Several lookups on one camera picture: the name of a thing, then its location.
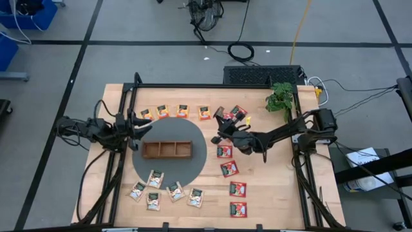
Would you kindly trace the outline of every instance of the yellow cable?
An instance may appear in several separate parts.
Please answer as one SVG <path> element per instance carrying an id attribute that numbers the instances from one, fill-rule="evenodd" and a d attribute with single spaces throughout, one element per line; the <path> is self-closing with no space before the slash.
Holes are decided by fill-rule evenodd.
<path id="1" fill-rule="evenodd" d="M 308 13 L 308 10 L 309 10 L 309 7 L 310 7 L 310 4 L 311 4 L 311 3 L 312 3 L 312 0 L 308 0 L 308 4 L 306 5 L 306 8 L 305 8 L 305 10 L 304 10 L 303 17 L 302 17 L 302 19 L 301 19 L 301 22 L 299 23 L 299 27 L 297 28 L 296 35 L 295 35 L 295 39 L 294 39 L 294 44 L 292 45 L 292 53 L 290 54 L 289 65 L 292 65 L 292 61 L 294 60 L 294 53 L 295 53 L 296 41 L 297 41 L 297 38 L 299 37 L 299 32 L 301 31 L 301 28 L 302 28 L 304 19 L 306 18 L 306 15 L 307 15 L 307 13 Z"/>

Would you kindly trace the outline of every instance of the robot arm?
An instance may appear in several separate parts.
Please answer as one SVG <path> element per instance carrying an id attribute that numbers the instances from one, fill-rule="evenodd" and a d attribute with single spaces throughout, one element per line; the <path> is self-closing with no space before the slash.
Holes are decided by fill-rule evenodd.
<path id="1" fill-rule="evenodd" d="M 299 147 L 299 151 L 315 153 L 316 142 L 318 140 L 327 140 L 328 144 L 336 141 L 335 130 L 337 129 L 336 120 L 333 113 L 328 109 L 319 109 L 308 111 L 291 122 L 270 132 L 248 132 L 247 128 L 241 130 L 245 125 L 236 127 L 236 123 L 245 118 L 245 115 L 239 112 L 236 119 L 224 119 L 222 117 L 223 108 L 219 108 L 214 114 L 218 121 L 218 135 L 213 137 L 212 142 L 218 144 L 222 139 L 230 139 L 233 146 L 242 153 L 250 155 L 252 152 L 263 153 L 263 160 L 266 162 L 265 153 L 276 142 L 293 137 L 294 143 Z M 306 119 L 312 116 L 311 128 L 307 127 Z"/>
<path id="2" fill-rule="evenodd" d="M 56 134 L 62 139 L 70 136 L 79 136 L 90 142 L 100 143 L 104 149 L 119 152 L 121 144 L 128 139 L 129 147 L 137 150 L 136 140 L 140 140 L 152 126 L 135 128 L 150 123 L 148 119 L 138 119 L 133 111 L 128 111 L 127 118 L 120 113 L 115 115 L 116 121 L 113 125 L 104 119 L 90 119 L 81 121 L 71 119 L 67 116 L 60 118 L 55 125 Z"/>

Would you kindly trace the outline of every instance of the snack packet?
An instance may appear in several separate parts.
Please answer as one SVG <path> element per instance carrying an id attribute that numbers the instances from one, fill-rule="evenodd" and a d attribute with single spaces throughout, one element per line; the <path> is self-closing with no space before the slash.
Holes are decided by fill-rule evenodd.
<path id="1" fill-rule="evenodd" d="M 200 106 L 199 109 L 199 120 L 208 120 L 211 119 L 211 111 L 208 106 Z"/>
<path id="2" fill-rule="evenodd" d="M 144 111 L 140 112 L 140 115 L 142 116 L 143 119 L 150 119 L 150 120 L 154 120 L 155 118 L 153 117 L 153 114 L 150 112 L 149 109 L 146 109 Z"/>
<path id="3" fill-rule="evenodd" d="M 147 209 L 148 210 L 160 210 L 160 194 L 159 193 L 148 193 L 147 194 Z"/>
<path id="4" fill-rule="evenodd" d="M 246 202 L 231 202 L 230 203 L 230 216 L 231 217 L 247 217 Z"/>
<path id="5" fill-rule="evenodd" d="M 218 145 L 218 158 L 232 158 L 232 146 Z"/>
<path id="6" fill-rule="evenodd" d="M 146 188 L 146 185 L 138 181 L 131 189 L 129 196 L 133 198 L 136 202 L 139 202 L 139 200 L 143 196 L 143 191 L 145 190 L 145 188 Z"/>
<path id="7" fill-rule="evenodd" d="M 187 199 L 187 205 L 200 208 L 204 194 L 205 192 L 202 190 L 192 188 L 189 198 Z"/>
<path id="8" fill-rule="evenodd" d="M 243 113 L 245 116 L 247 114 L 247 111 L 244 110 L 242 107 L 235 105 L 235 107 L 233 107 L 233 109 L 230 111 L 230 114 L 232 115 L 232 120 L 236 120 L 236 115 L 241 112 Z"/>
<path id="9" fill-rule="evenodd" d="M 225 178 L 239 173 L 238 167 L 236 166 L 236 162 L 234 162 L 234 160 L 220 164 L 220 168 Z"/>
<path id="10" fill-rule="evenodd" d="M 172 202 L 176 202 L 177 200 L 184 198 L 186 196 L 185 192 L 183 191 L 183 188 L 181 187 L 178 181 L 167 186 L 166 190 Z"/>
<path id="11" fill-rule="evenodd" d="M 246 197 L 246 183 L 231 181 L 229 195 L 233 197 Z"/>
<path id="12" fill-rule="evenodd" d="M 178 105 L 178 111 L 176 117 L 187 118 L 189 116 L 188 105 Z"/>
<path id="13" fill-rule="evenodd" d="M 160 188 L 164 175 L 165 173 L 162 173 L 161 171 L 151 170 L 149 180 L 147 180 L 147 185 L 154 188 Z"/>
<path id="14" fill-rule="evenodd" d="M 167 118 L 169 116 L 169 109 L 166 105 L 158 106 L 156 108 L 156 111 L 157 111 L 157 117 L 159 119 L 164 119 L 164 118 Z"/>

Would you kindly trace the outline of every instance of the blue bin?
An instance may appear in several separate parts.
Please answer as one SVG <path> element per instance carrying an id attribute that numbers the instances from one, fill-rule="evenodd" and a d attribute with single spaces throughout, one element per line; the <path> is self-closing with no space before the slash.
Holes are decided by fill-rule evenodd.
<path id="1" fill-rule="evenodd" d="M 18 49 L 14 41 L 0 34 L 0 72 L 6 71 Z"/>
<path id="2" fill-rule="evenodd" d="M 57 6 L 53 3 L 52 0 L 42 0 L 42 4 L 44 6 L 44 9 L 39 10 L 35 15 L 33 15 L 33 19 L 30 15 L 16 15 L 17 22 L 19 22 L 21 29 L 38 30 L 36 25 L 41 30 L 47 30 L 47 28 L 49 28 L 49 25 L 50 23 L 52 23 L 54 15 L 57 12 Z M 12 8 L 9 4 L 9 0 L 0 0 L 0 11 L 10 13 L 8 15 L 0 15 L 0 23 L 6 28 L 16 29 L 17 25 L 14 20 L 14 15 L 12 13 Z"/>

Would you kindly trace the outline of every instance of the wooden table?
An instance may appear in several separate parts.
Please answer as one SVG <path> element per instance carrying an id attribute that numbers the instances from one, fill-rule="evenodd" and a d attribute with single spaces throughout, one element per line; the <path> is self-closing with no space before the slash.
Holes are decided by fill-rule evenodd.
<path id="1" fill-rule="evenodd" d="M 298 86 L 298 90 L 302 111 L 316 109 L 317 100 L 313 87 Z M 254 229 L 256 224 L 262 224 L 264 229 L 304 229 L 295 169 L 291 165 L 290 139 L 282 140 L 268 150 L 266 164 L 263 163 L 261 154 L 244 155 L 234 149 L 234 160 L 240 174 L 224 178 L 220 164 L 230 159 L 216 157 L 216 145 L 211 142 L 218 129 L 216 120 L 199 121 L 198 119 L 198 106 L 210 106 L 211 112 L 214 112 L 219 106 L 231 110 L 238 104 L 249 112 L 248 117 L 252 117 L 251 131 L 271 131 L 282 126 L 284 121 L 282 112 L 269 113 L 265 109 L 265 97 L 269 96 L 270 92 L 271 90 L 262 89 L 139 88 L 135 112 L 150 108 L 154 113 L 156 106 L 167 104 L 171 115 L 175 116 L 178 104 L 189 105 L 188 119 L 203 132 L 207 144 L 207 160 L 199 176 L 183 189 L 186 195 L 189 194 L 191 188 L 202 189 L 205 191 L 205 196 L 202 207 L 198 209 L 188 206 L 186 198 L 172 203 L 166 191 L 149 188 L 149 191 L 162 194 L 161 210 L 146 210 L 145 198 L 136 203 L 128 196 L 132 185 L 139 180 L 132 163 L 133 153 L 129 149 L 126 153 L 115 226 L 161 227 L 163 222 L 168 222 L 170 227 Z M 121 94 L 121 84 L 106 85 L 103 100 L 111 112 L 117 111 Z M 99 117 L 109 122 L 113 122 L 114 119 L 106 113 L 103 107 L 100 108 Z M 86 165 L 101 151 L 100 144 L 92 144 Z M 317 151 L 329 156 L 328 147 L 325 145 L 318 145 Z M 311 160 L 316 186 L 323 188 L 324 202 L 327 202 L 329 210 L 337 221 L 344 225 L 341 202 L 330 161 L 315 155 L 311 156 Z M 80 204 L 82 217 L 100 196 L 107 161 L 108 155 L 102 157 L 90 167 L 86 175 Z M 247 197 L 230 197 L 230 181 L 246 182 Z M 231 201 L 247 202 L 248 217 L 230 218 L 229 202 Z M 109 209 L 110 203 L 111 197 L 106 202 L 106 209 Z M 310 201 L 308 201 L 308 207 L 312 225 L 315 225 Z M 104 222 L 108 220 L 108 211 L 105 210 Z"/>

